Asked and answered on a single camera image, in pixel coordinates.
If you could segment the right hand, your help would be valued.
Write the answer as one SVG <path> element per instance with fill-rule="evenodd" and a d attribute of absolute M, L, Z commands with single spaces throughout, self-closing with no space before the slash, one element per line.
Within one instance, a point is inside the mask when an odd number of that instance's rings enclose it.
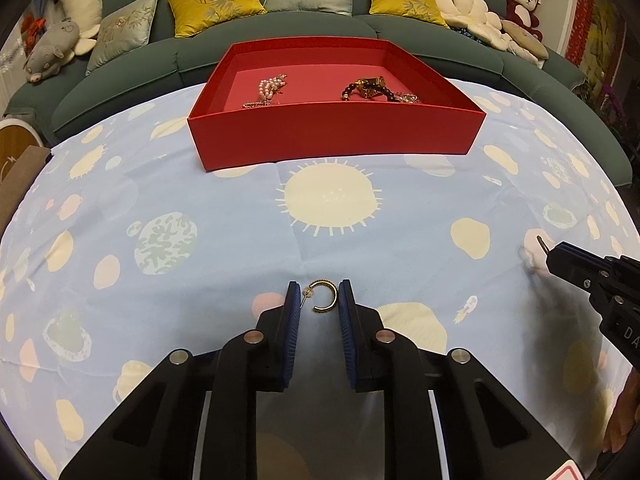
<path fill-rule="evenodd" d="M 628 434 L 639 421 L 638 393 L 622 393 L 608 421 L 603 439 L 603 452 L 617 453 L 625 445 Z"/>

